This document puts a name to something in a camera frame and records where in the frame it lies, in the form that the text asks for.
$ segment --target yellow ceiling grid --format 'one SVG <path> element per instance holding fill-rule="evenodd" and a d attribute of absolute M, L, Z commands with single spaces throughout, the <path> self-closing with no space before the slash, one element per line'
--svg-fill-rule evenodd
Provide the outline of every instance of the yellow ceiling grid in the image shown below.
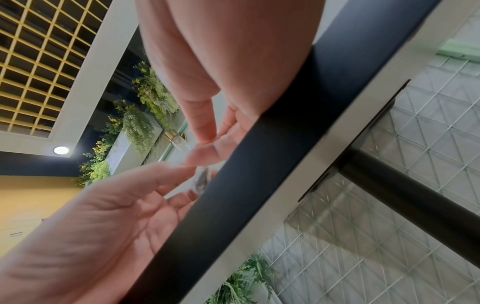
<path fill-rule="evenodd" d="M 48 137 L 112 0 L 0 0 L 0 131 Z"/>

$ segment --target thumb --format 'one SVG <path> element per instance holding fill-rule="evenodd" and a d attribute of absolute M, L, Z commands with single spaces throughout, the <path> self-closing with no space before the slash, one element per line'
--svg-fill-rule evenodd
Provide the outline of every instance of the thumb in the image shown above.
<path fill-rule="evenodd" d="M 98 181 L 88 186 L 84 193 L 94 195 L 103 202 L 110 201 L 115 204 L 112 207 L 130 206 L 160 186 L 185 182 L 195 174 L 195 169 L 157 162 Z"/>

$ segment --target black metal bar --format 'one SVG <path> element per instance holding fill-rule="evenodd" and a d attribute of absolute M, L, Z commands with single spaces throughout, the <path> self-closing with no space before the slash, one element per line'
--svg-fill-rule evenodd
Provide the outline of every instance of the black metal bar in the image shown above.
<path fill-rule="evenodd" d="M 345 178 L 480 267 L 479 216 L 362 151 L 339 164 Z"/>
<path fill-rule="evenodd" d="M 441 1 L 347 2 L 121 303 L 180 302 Z"/>

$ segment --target recessed light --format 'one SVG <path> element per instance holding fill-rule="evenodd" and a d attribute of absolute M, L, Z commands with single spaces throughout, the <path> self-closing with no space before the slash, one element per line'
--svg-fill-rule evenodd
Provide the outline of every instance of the recessed light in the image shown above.
<path fill-rule="evenodd" d="M 56 147 L 53 152 L 58 155 L 65 155 L 69 152 L 70 150 L 67 147 Z"/>

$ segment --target clear object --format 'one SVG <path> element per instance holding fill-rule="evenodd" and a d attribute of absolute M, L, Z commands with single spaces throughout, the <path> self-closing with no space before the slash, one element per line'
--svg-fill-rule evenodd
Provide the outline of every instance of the clear object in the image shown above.
<path fill-rule="evenodd" d="M 165 136 L 170 140 L 171 144 L 177 148 L 177 150 L 185 155 L 185 157 L 192 150 L 187 141 L 174 130 L 166 131 Z M 211 180 L 212 171 L 208 167 L 198 167 L 192 179 L 191 190 L 197 194 L 202 194 Z"/>

